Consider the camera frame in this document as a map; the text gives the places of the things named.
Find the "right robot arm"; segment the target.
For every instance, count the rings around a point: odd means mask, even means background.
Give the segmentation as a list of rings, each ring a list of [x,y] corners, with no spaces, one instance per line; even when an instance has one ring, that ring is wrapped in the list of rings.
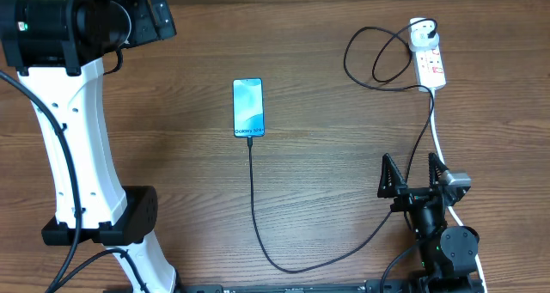
[[[408,254],[418,251],[423,269],[401,283],[404,292],[482,292],[483,281],[472,279],[477,271],[475,258],[479,234],[464,225],[450,227],[445,211],[459,202],[471,187],[464,172],[452,172],[436,154],[429,154],[429,185],[413,188],[388,154],[382,157],[377,196],[391,198],[392,212],[406,212],[416,235],[416,243],[398,255],[386,268],[378,285],[383,292],[393,267]]]

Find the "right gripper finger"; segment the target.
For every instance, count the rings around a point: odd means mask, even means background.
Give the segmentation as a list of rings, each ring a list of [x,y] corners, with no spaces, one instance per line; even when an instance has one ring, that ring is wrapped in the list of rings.
[[[378,198],[396,198],[406,190],[406,181],[390,154],[382,156],[382,171]]]
[[[430,188],[436,186],[446,185],[446,173],[448,172],[447,166],[435,153],[430,153],[429,156],[429,182]]]

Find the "blue Galaxy S24 smartphone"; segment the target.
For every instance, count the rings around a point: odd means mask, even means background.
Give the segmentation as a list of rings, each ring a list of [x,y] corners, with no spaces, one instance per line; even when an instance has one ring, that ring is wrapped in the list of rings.
[[[263,137],[266,133],[263,82],[260,78],[233,81],[234,135]]]

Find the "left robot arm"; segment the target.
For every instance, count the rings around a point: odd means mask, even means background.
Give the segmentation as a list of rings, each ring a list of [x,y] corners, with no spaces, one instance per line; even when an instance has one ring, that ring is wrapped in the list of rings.
[[[179,292],[179,273],[156,238],[152,186],[122,186],[103,110],[103,58],[173,38],[167,0],[1,0],[1,44],[31,102],[56,191],[49,246],[93,241],[119,262],[133,292]]]

